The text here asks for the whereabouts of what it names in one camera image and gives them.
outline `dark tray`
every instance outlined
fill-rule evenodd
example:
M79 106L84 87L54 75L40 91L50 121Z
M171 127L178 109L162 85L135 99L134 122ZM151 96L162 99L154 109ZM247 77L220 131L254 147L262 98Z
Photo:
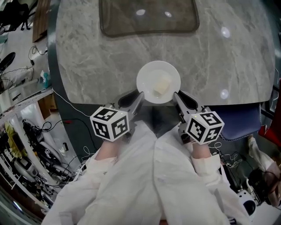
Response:
M99 0L99 12L108 37L189 33L199 27L195 0Z

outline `white plate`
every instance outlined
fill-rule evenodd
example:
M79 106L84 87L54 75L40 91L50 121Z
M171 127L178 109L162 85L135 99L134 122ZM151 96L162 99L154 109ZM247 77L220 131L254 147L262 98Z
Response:
M157 96L154 86L162 79L168 77L172 81L168 90ZM180 90L180 75L175 67L164 61L153 61L144 65L137 75L137 89L144 92L147 101L162 104L172 100L174 92Z

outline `person's arm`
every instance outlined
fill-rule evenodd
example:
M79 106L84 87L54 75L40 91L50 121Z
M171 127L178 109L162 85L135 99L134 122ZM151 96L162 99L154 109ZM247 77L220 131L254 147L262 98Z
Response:
M43 225L77 224L97 195L107 171L116 163L121 139L104 141L99 151L87 162L87 171L79 180L67 184L57 195Z
M238 195L223 181L219 174L220 156L212 156L208 145L193 144L192 162L199 177L216 197L222 212L238 224L251 224L246 209L239 201Z

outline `white food piece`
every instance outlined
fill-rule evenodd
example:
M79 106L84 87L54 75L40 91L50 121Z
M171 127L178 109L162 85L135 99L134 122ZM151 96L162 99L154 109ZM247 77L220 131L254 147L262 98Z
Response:
M156 91L158 94L163 95L168 90L170 84L171 84L171 78L170 77L162 77L159 82L156 83L154 86L154 91Z

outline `gray marble surface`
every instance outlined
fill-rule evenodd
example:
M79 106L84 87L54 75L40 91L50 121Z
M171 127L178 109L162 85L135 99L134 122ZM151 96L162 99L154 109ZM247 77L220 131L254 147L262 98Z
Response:
M100 31L98 0L61 0L56 45L69 100L110 102L136 88L138 71L154 60L175 66L181 90L204 105L268 100L275 59L262 3L196 0L196 4L200 26L195 33L108 38Z

